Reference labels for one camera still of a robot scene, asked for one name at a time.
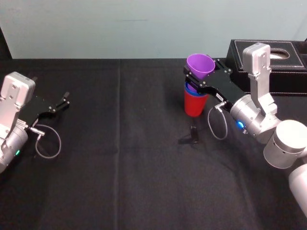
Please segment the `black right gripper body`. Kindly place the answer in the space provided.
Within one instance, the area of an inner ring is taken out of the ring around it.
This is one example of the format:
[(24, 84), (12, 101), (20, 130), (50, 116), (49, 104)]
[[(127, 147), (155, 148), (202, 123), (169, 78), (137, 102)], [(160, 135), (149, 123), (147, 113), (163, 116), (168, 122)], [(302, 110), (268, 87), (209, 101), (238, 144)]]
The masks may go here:
[(220, 103), (226, 102), (224, 109), (228, 112), (244, 96), (244, 92), (231, 81), (230, 74), (225, 73), (224, 70), (217, 70), (205, 77), (204, 81), (199, 82), (197, 93), (209, 94)]

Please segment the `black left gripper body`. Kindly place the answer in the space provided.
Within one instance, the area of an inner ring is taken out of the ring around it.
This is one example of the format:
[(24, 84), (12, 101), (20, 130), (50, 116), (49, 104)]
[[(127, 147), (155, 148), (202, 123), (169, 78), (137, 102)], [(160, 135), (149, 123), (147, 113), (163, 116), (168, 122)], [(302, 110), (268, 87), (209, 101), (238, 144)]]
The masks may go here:
[(44, 116), (51, 116), (57, 109), (50, 101), (40, 97), (33, 96), (20, 111), (18, 119), (24, 121), (28, 126), (33, 126)]

